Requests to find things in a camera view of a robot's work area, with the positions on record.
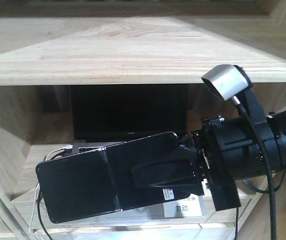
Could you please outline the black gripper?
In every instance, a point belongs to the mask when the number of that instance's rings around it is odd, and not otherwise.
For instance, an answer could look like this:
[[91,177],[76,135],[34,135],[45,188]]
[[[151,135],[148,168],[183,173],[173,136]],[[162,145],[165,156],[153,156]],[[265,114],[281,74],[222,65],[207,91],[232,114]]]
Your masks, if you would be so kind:
[[238,208],[241,201],[236,182],[266,174],[255,135],[242,116],[224,121],[204,117],[201,124],[201,129],[192,132],[199,155],[179,145],[162,156],[143,161],[131,170],[134,184],[137,188],[172,189],[202,196],[199,156],[215,209]]

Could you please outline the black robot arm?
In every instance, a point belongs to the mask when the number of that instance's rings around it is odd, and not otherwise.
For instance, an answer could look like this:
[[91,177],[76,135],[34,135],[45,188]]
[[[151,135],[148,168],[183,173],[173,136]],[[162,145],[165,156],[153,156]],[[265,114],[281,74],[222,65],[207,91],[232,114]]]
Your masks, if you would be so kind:
[[[274,172],[286,170],[286,111],[264,116],[256,129]],[[207,180],[217,211],[241,205],[236,181],[266,174],[262,152],[247,120],[204,118],[192,134],[191,147],[169,153],[132,169],[138,188],[172,189],[201,196]]]

